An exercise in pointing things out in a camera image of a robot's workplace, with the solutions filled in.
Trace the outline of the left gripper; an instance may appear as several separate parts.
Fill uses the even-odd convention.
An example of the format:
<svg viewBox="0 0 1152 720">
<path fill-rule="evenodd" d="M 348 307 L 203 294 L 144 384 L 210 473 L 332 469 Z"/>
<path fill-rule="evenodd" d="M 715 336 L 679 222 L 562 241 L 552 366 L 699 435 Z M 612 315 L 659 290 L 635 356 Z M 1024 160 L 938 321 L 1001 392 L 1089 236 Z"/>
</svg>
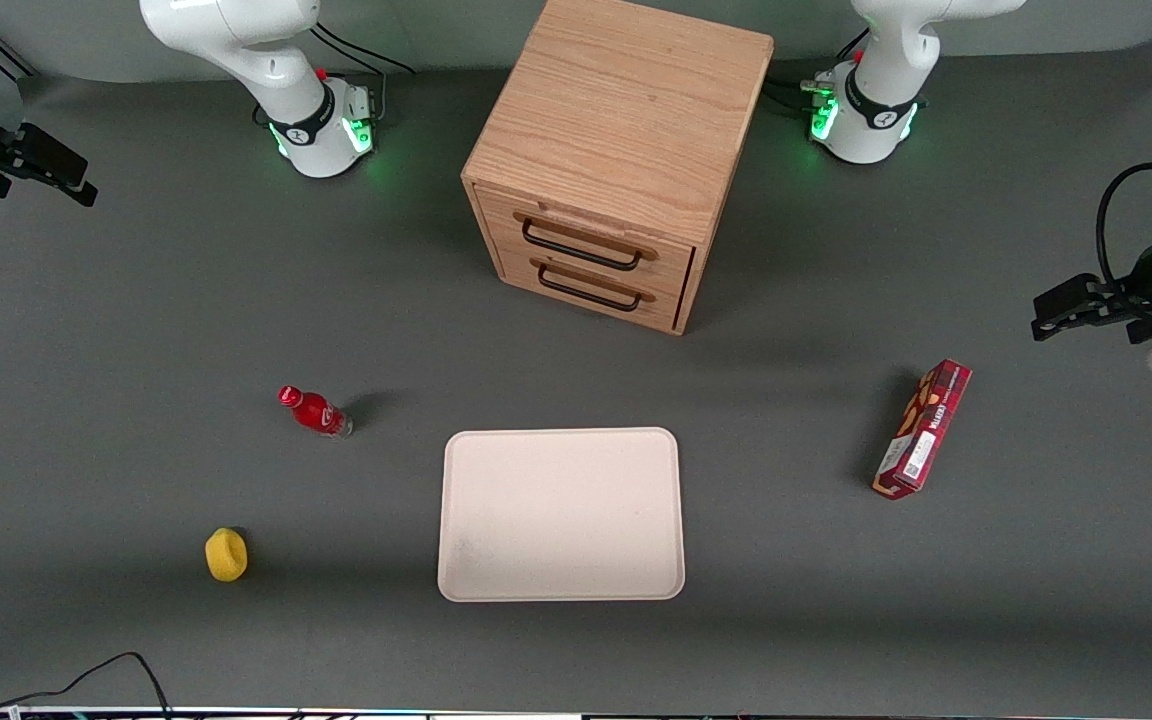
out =
<svg viewBox="0 0 1152 720">
<path fill-rule="evenodd" d="M 1152 340 L 1152 245 L 1126 275 L 1108 263 L 1106 232 L 1096 232 L 1096 255 L 1102 274 L 1076 274 L 1033 300 L 1032 338 L 1044 342 L 1064 331 L 1126 323 L 1132 344 Z"/>
</svg>

